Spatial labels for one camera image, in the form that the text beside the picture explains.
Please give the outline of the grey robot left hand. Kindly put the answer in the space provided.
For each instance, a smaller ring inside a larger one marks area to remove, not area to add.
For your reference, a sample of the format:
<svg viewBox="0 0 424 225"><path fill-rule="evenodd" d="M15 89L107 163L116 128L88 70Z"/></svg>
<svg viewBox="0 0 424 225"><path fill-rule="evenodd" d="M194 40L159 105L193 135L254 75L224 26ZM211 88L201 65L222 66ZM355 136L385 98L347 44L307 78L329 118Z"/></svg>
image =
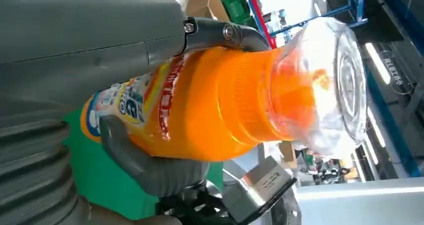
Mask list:
<svg viewBox="0 0 424 225"><path fill-rule="evenodd" d="M218 46L269 48L175 0L0 0L0 126L61 120L98 90Z"/></svg>

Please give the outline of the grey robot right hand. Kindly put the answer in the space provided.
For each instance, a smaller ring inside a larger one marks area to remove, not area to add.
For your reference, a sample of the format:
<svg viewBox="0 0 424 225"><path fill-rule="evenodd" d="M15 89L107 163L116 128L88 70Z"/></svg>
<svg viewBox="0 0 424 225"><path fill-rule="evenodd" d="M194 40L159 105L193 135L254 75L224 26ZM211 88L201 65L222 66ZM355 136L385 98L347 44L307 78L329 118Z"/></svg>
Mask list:
<svg viewBox="0 0 424 225"><path fill-rule="evenodd" d="M207 176L209 162L150 156L130 140L126 126L115 115L101 117L99 128L103 150L151 196L179 194Z"/></svg>

